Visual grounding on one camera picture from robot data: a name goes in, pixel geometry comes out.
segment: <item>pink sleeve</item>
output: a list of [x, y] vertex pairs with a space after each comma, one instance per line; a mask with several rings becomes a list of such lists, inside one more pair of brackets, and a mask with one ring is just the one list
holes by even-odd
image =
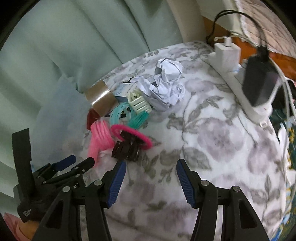
[[23, 233], [20, 231], [19, 222], [21, 221], [20, 218], [10, 214], [4, 213], [3, 219], [7, 224], [10, 231], [13, 233], [14, 237], [17, 241], [30, 241]]

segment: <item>black cable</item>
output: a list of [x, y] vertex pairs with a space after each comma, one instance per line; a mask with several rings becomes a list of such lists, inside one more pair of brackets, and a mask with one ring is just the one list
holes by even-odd
[[268, 44], [268, 43], [267, 43], [266, 35], [265, 35], [263, 29], [261, 28], [261, 26], [257, 23], [257, 21], [256, 21], [254, 18], [252, 18], [251, 16], [249, 16], [248, 14], [246, 14], [246, 13], [238, 12], [238, 11], [230, 10], [230, 9], [229, 9], [229, 10], [223, 10], [223, 11], [219, 12], [219, 13], [216, 15], [215, 20], [214, 20], [214, 23], [213, 23], [213, 29], [212, 29], [212, 32], [210, 33], [210, 35], [208, 35], [208, 36], [206, 37], [206, 41], [207, 41], [207, 43], [208, 43], [209, 38], [214, 34], [216, 21], [217, 21], [220, 17], [225, 16], [225, 15], [228, 15], [228, 14], [241, 14], [241, 15], [244, 15], [244, 16], [246, 16], [247, 18], [249, 18], [249, 19], [255, 24], [256, 28], [258, 29], [258, 32], [259, 32], [259, 39], [260, 39], [260, 46], [262, 46], [262, 36], [261, 36], [261, 34], [263, 34], [264, 42], [265, 42], [265, 48], [267, 48], [267, 44]]

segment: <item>black power adapter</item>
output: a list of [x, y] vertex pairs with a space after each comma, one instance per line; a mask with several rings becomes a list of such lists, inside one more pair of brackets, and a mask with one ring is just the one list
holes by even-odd
[[249, 57], [242, 90], [253, 107], [269, 100], [278, 78], [269, 60], [259, 55]]

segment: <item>skin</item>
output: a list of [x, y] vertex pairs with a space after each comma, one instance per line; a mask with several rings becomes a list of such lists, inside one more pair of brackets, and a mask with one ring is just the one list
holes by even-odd
[[38, 226], [39, 222], [36, 221], [29, 220], [26, 223], [23, 223], [22, 221], [19, 222], [20, 231], [30, 240], [33, 239]]

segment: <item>silver screw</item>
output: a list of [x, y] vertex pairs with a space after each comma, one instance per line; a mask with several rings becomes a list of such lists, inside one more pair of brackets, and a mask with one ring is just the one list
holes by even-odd
[[103, 183], [102, 180], [95, 180], [94, 181], [95, 186], [100, 186], [100, 185], [102, 185], [102, 183]]
[[70, 191], [70, 187], [69, 186], [63, 187], [63, 192], [68, 192], [68, 191]]
[[239, 192], [240, 191], [240, 187], [239, 186], [233, 186], [232, 189], [235, 192]]
[[200, 182], [200, 184], [203, 185], [203, 186], [207, 186], [207, 185], [209, 185], [209, 182], [207, 180], [202, 180]]

